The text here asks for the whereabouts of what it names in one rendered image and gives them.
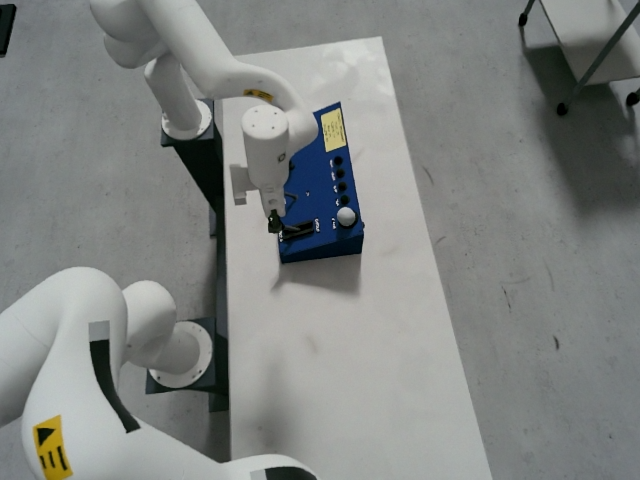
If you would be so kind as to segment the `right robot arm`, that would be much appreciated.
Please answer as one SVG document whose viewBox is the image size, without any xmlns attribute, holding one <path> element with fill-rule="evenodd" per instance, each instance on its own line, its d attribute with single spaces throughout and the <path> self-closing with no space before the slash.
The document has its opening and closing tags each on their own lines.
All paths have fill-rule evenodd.
<svg viewBox="0 0 640 480">
<path fill-rule="evenodd" d="M 209 367 L 207 331 L 176 318 L 160 284 L 121 292 L 88 267 L 53 274 L 0 313 L 0 428 L 22 415 L 34 480 L 320 480 L 280 455 L 217 464 L 125 410 L 117 386 L 127 361 L 171 388 Z"/>
</svg>

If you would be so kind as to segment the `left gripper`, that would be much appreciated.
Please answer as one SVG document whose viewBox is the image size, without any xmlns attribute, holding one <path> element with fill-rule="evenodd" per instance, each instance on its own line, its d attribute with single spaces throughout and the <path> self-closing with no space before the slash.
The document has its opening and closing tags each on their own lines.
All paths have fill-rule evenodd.
<svg viewBox="0 0 640 480">
<path fill-rule="evenodd" d="M 264 215 L 268 219 L 268 233 L 278 233 L 282 231 L 280 217 L 285 216 L 283 185 L 279 186 L 278 189 L 273 189 L 273 187 L 262 188 L 259 190 L 259 194 Z M 272 221 L 270 218 L 272 218 Z"/>
</svg>

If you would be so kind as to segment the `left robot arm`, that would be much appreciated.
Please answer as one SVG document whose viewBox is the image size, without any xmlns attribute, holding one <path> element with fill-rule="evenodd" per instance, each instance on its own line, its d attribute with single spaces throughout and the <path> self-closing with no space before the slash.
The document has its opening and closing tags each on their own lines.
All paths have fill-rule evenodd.
<svg viewBox="0 0 640 480">
<path fill-rule="evenodd" d="M 235 205 L 247 204 L 246 191 L 278 189 L 287 181 L 290 158 L 319 131 L 287 80 L 237 61 L 195 0 L 89 0 L 89 5 L 115 63 L 125 69 L 148 63 L 145 80 L 165 112 L 162 127 L 171 138 L 197 138 L 212 121 L 208 106 L 194 99 L 180 64 L 211 100 L 254 97 L 271 105 L 252 107 L 241 119 L 247 167 L 229 164 Z"/>
</svg>

